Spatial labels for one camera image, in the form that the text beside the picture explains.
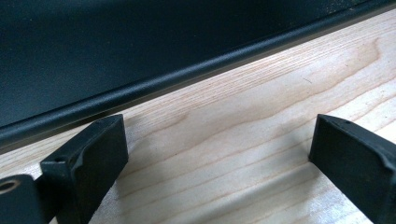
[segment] wood grain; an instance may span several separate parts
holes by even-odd
[[[396,10],[121,113],[130,161],[92,223],[370,223],[307,161],[316,115],[396,142]],[[0,177],[84,127],[0,157]]]

